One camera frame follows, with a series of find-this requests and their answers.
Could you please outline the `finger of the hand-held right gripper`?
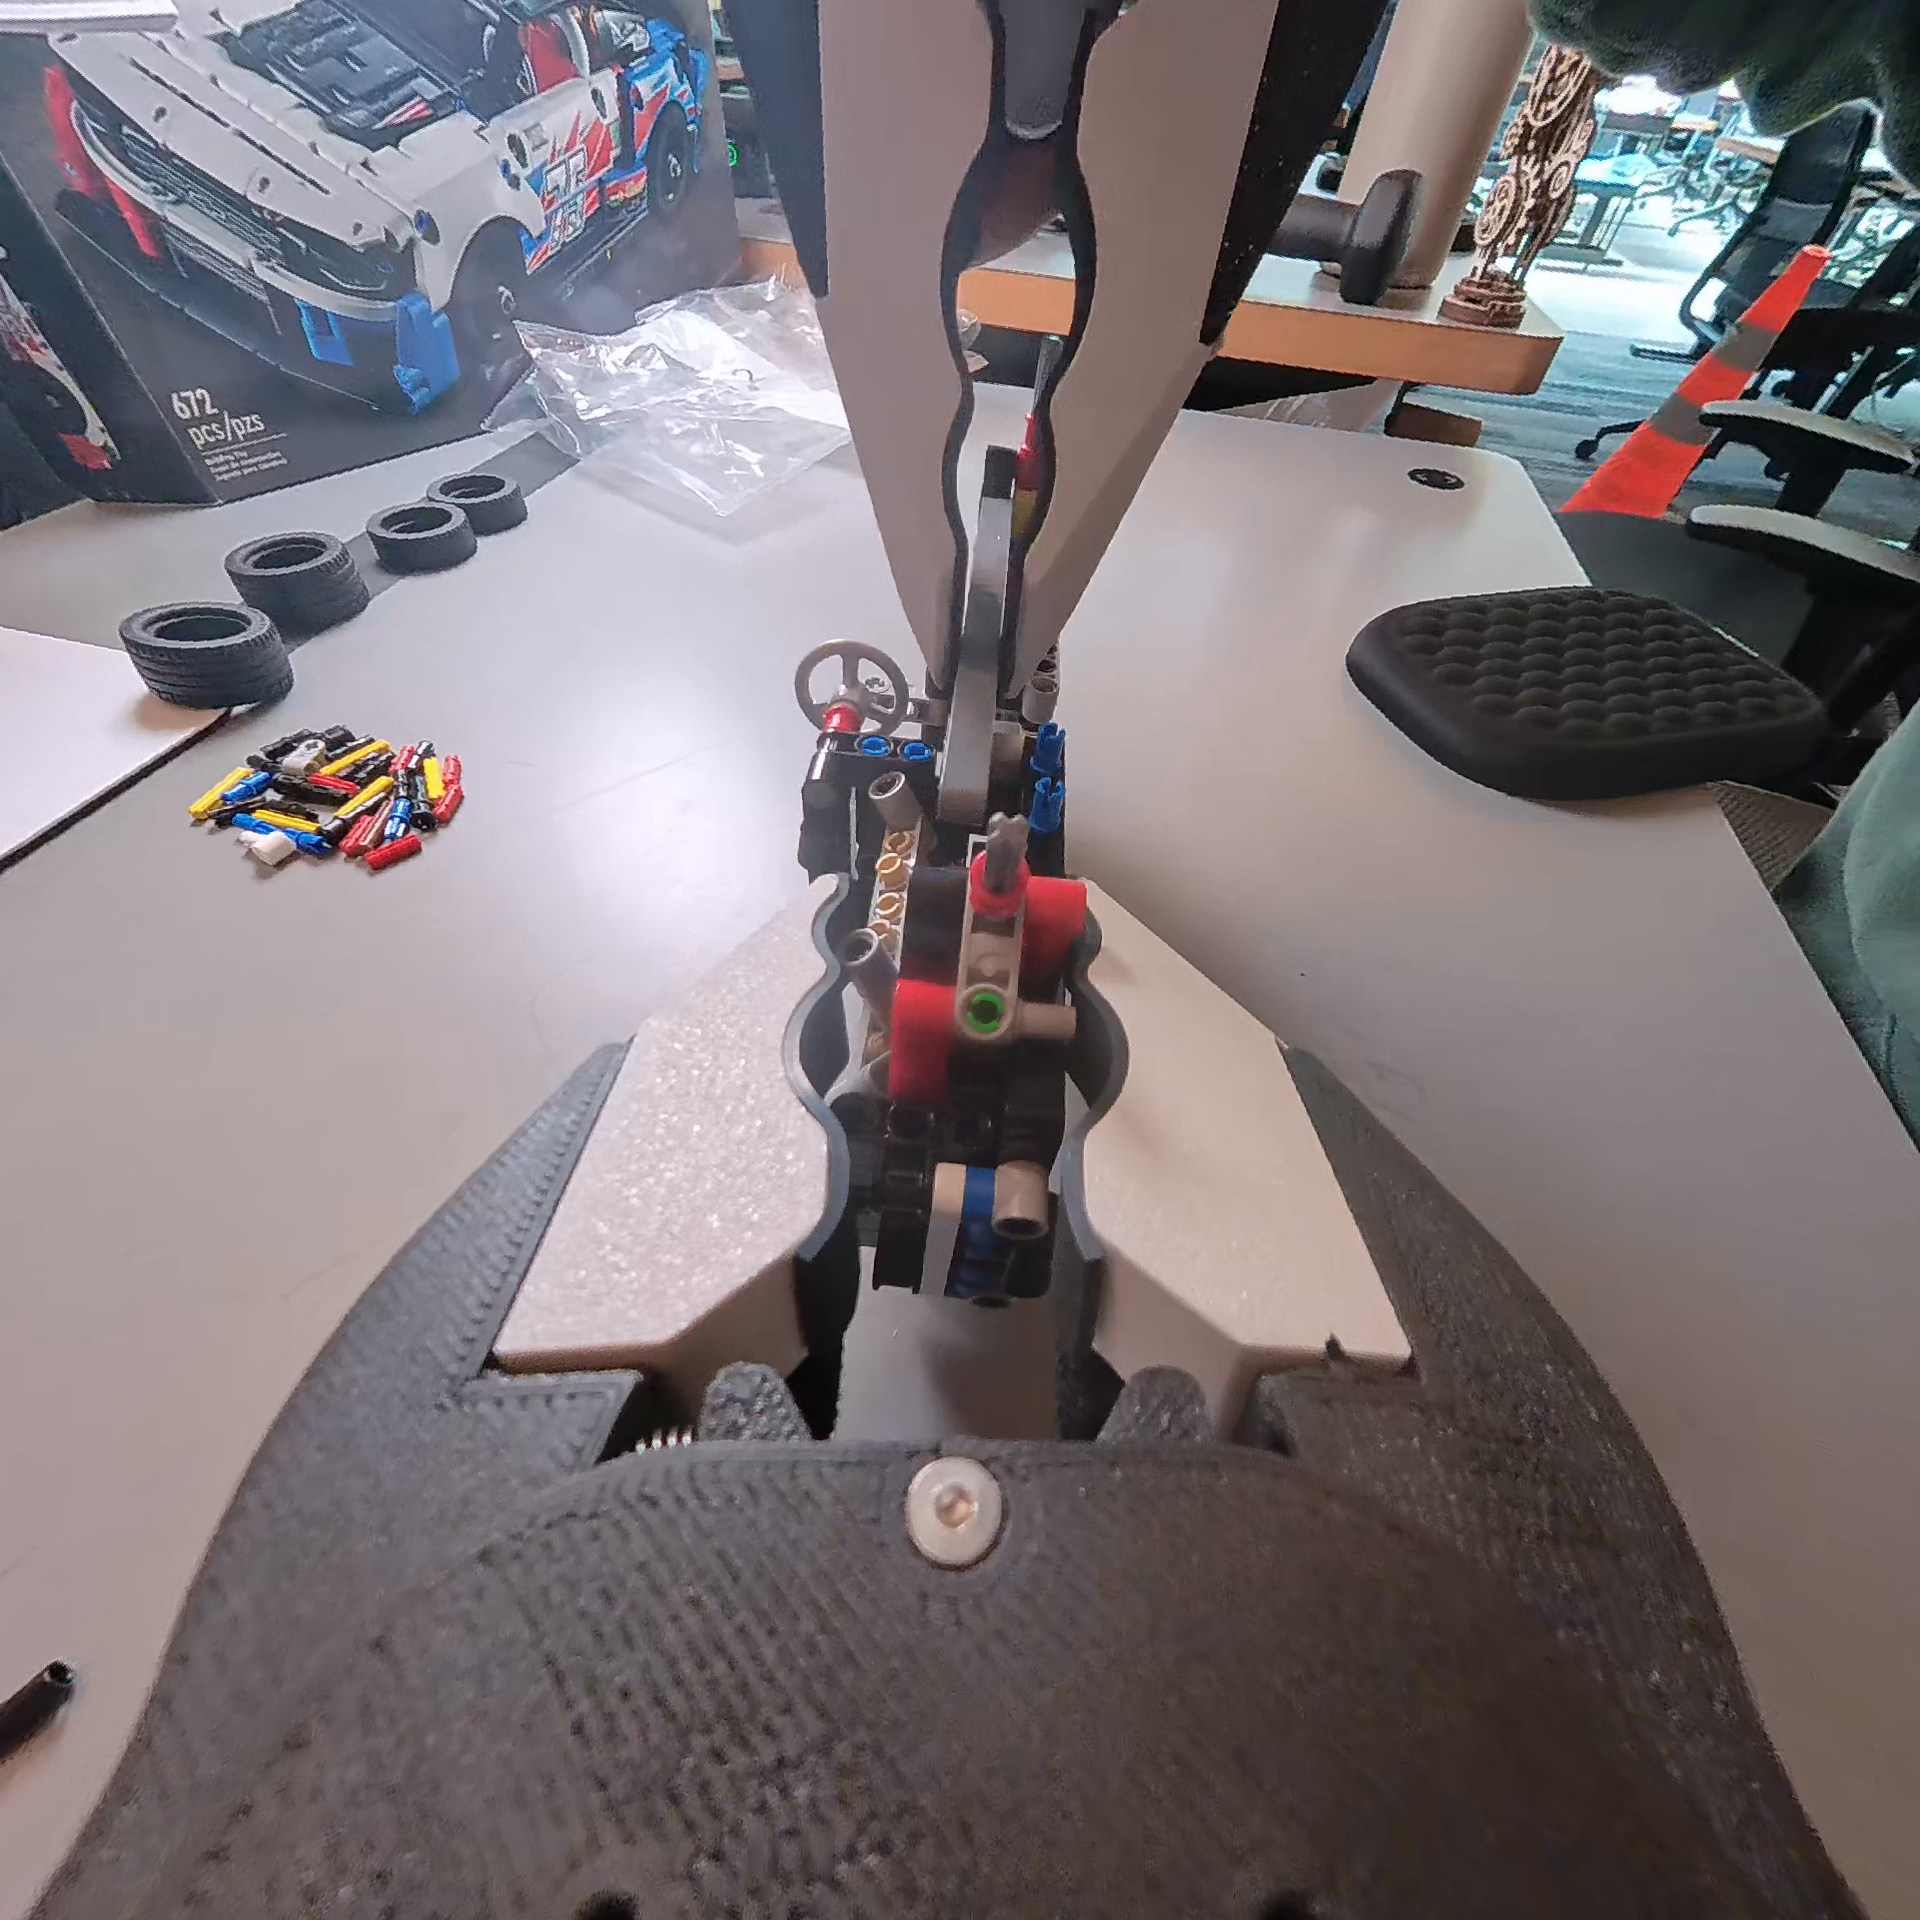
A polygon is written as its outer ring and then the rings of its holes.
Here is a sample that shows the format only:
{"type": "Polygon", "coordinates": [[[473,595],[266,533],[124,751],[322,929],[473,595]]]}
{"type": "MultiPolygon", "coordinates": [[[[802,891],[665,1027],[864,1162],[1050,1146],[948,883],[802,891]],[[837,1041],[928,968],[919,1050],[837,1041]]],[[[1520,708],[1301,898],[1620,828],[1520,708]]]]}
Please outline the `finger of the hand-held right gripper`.
{"type": "Polygon", "coordinates": [[[944,247],[987,132],[993,29],[975,2],[821,2],[818,26],[824,337],[907,629],[946,682],[971,379],[944,247]]]}
{"type": "Polygon", "coordinates": [[[1095,36],[1074,135],[1091,303],[1048,402],[1018,679],[1060,639],[1210,349],[1202,320],[1277,4],[1141,2],[1095,36]]]}

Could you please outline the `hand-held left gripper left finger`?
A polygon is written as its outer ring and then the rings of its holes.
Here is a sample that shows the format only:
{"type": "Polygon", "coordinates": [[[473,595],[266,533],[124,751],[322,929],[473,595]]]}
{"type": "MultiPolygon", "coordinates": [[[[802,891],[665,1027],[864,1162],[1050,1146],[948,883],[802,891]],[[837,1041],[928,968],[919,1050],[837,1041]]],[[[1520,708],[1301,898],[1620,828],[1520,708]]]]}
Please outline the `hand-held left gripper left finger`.
{"type": "Polygon", "coordinates": [[[634,1034],[493,1338],[511,1376],[643,1372],[697,1408],[731,1362],[834,1426],[858,1256],[843,1227],[849,881],[821,877],[634,1034]]]}

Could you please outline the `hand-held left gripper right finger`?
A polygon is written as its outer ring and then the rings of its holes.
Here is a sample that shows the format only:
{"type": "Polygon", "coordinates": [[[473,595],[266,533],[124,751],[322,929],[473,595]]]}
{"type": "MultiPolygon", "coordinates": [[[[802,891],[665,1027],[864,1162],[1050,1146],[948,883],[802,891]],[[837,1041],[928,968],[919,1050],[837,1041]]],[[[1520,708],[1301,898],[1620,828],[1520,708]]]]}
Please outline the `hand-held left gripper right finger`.
{"type": "Polygon", "coordinates": [[[1216,1441],[1258,1380],[1408,1335],[1277,1037],[1104,889],[1074,957],[1089,1115],[1064,1200],[1089,1259],[1085,1344],[1120,1380],[1173,1370],[1216,1441]]]}

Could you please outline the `lego car chassis assembly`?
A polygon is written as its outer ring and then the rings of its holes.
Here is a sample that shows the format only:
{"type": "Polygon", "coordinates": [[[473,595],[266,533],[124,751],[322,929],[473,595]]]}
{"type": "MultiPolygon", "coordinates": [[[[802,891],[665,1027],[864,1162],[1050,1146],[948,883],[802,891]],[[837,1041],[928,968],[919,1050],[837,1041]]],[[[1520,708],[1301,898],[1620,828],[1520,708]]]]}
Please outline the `lego car chassis assembly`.
{"type": "Polygon", "coordinates": [[[1048,653],[1000,705],[989,819],[936,823],[941,683],[852,641],[807,653],[816,732],[800,865],[843,877],[837,940],[859,1015],[829,1093],[851,1155],[847,1221],[875,1287],[1001,1309],[1050,1287],[1066,1148],[1072,951],[1089,887],[1066,869],[1066,730],[1048,653]]]}

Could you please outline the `dark grey lego beam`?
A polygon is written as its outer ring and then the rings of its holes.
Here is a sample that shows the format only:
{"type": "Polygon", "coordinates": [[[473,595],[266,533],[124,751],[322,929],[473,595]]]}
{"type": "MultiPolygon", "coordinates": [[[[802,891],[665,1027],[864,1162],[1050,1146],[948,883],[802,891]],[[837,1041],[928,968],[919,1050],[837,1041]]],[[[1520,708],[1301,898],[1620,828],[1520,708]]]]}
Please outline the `dark grey lego beam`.
{"type": "Polygon", "coordinates": [[[1001,697],[1016,683],[1025,588],[1018,476],[1018,448],[989,444],[963,604],[941,667],[948,714],[936,823],[944,829],[978,829],[989,819],[993,740],[1001,697]]]}

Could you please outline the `pile of colourful lego pins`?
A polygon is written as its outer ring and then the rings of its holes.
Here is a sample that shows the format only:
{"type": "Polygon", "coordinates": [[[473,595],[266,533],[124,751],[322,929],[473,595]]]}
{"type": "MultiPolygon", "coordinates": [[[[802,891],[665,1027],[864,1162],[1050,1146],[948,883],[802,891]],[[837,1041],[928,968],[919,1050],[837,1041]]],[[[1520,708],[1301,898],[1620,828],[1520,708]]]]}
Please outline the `pile of colourful lego pins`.
{"type": "Polygon", "coordinates": [[[264,744],[202,791],[185,819],[257,875],[335,867],[389,873],[419,859],[464,801],[463,756],[432,738],[329,728],[264,744]]]}

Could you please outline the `lego car set box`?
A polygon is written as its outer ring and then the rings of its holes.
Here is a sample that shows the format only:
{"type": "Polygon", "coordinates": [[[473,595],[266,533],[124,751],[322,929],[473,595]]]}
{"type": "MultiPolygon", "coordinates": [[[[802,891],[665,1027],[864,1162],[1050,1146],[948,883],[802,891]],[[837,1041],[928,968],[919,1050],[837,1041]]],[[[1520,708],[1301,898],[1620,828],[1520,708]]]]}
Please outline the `lego car set box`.
{"type": "Polygon", "coordinates": [[[691,2],[177,4],[4,32],[4,423],[93,499],[225,506],[466,440],[536,330],[725,281],[691,2]]]}

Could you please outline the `black dumbbell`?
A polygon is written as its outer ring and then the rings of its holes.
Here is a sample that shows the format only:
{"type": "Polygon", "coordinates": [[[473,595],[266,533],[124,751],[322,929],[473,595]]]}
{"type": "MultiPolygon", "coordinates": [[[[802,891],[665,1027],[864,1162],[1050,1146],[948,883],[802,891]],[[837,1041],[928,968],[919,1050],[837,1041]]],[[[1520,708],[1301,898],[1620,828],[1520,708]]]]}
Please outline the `black dumbbell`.
{"type": "Polygon", "coordinates": [[[1287,211],[1297,256],[1335,274],[1345,305],[1379,305],[1393,287],[1424,202],[1424,177],[1412,169],[1381,175],[1359,204],[1299,197],[1287,211]]]}

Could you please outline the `wood edged table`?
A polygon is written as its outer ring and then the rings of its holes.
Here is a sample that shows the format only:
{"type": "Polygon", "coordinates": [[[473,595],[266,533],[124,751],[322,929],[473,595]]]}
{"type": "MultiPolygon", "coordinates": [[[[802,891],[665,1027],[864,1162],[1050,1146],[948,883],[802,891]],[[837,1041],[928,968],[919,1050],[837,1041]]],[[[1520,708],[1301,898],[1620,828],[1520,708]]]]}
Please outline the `wood edged table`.
{"type": "MultiPolygon", "coordinates": [[[[1513,330],[1442,316],[1461,265],[1447,263],[1427,290],[1396,290],[1381,305],[1349,305],[1331,274],[1269,256],[1255,268],[1216,348],[1216,362],[1308,375],[1522,397],[1548,379],[1563,330],[1528,305],[1513,330]]],[[[1072,255],[1044,232],[1016,255],[961,280],[961,306],[980,327],[1064,332],[1072,319],[1072,255]]]]}

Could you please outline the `clear plastic bag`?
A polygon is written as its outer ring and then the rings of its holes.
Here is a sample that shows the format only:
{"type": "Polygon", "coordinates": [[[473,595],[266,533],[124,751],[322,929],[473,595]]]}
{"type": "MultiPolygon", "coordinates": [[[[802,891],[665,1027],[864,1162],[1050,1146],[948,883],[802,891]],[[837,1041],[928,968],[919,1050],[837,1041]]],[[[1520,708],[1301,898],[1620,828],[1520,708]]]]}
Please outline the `clear plastic bag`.
{"type": "Polygon", "coordinates": [[[816,303],[783,276],[643,308],[613,333],[516,325],[531,425],[599,483],[731,516],[851,444],[816,303]]]}

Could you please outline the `wooden gear model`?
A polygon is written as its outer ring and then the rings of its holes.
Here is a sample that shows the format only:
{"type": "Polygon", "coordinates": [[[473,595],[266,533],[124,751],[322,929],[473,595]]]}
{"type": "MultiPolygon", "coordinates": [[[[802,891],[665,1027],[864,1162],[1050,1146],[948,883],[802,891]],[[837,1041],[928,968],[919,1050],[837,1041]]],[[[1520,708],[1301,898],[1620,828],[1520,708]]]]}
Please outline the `wooden gear model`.
{"type": "Polygon", "coordinates": [[[1578,200],[1578,167],[1599,132],[1603,84],[1604,75],[1586,55],[1548,49],[1501,138],[1504,171],[1475,225],[1473,268],[1439,306],[1442,320],[1481,330],[1522,325],[1530,268],[1561,233],[1578,200]]]}

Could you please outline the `orange traffic cone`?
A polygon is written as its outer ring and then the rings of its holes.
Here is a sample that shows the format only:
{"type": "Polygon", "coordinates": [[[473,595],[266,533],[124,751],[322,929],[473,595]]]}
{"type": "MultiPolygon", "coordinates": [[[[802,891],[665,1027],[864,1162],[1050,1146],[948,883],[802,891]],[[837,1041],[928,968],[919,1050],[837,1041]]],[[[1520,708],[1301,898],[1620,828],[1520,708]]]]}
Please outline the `orange traffic cone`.
{"type": "Polygon", "coordinates": [[[1573,495],[1567,513],[1661,519],[1714,440],[1706,408],[1745,393],[1828,261],[1826,247],[1801,247],[1673,393],[1573,495]]]}

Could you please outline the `black office chair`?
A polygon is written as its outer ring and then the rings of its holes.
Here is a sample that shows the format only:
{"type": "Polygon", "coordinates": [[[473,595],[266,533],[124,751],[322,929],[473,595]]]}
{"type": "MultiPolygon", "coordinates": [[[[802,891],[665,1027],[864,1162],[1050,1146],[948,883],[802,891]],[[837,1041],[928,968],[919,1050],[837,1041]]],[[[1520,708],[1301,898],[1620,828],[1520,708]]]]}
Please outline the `black office chair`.
{"type": "Polygon", "coordinates": [[[1869,103],[1848,103],[1787,135],[1756,205],[1688,288],[1680,323],[1692,346],[1633,344],[1648,362],[1690,363],[1714,348],[1805,247],[1826,247],[1855,197],[1880,127],[1869,103]]]}

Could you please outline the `black dimpled cushion pad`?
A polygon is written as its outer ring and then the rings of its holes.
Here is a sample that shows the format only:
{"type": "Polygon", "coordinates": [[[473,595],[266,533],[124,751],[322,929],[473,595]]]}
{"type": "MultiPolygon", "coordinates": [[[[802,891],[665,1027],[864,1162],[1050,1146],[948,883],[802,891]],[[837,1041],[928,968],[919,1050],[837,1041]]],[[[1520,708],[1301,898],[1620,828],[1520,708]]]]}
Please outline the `black dimpled cushion pad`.
{"type": "Polygon", "coordinates": [[[1353,639],[1356,690],[1427,756],[1515,801],[1761,785],[1828,740],[1799,679],[1659,596],[1594,585],[1457,595],[1353,639]]]}

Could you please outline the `person's green clothing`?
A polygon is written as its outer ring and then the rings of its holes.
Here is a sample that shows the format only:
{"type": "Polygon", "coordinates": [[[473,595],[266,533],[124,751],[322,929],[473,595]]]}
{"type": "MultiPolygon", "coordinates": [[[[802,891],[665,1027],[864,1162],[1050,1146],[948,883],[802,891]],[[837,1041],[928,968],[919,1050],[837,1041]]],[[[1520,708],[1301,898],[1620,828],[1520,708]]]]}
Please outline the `person's green clothing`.
{"type": "Polygon", "coordinates": [[[1775,900],[1908,1137],[1919,1137],[1919,714],[1848,788],[1775,900]]]}

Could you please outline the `white flat board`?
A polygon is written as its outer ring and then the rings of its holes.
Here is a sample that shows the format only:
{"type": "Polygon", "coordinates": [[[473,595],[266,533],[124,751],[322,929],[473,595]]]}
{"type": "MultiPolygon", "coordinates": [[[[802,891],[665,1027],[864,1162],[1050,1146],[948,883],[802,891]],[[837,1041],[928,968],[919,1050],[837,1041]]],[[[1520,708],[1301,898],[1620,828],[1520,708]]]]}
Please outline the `white flat board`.
{"type": "Polygon", "coordinates": [[[112,649],[2,629],[2,869],[243,711],[168,705],[112,649]]]}

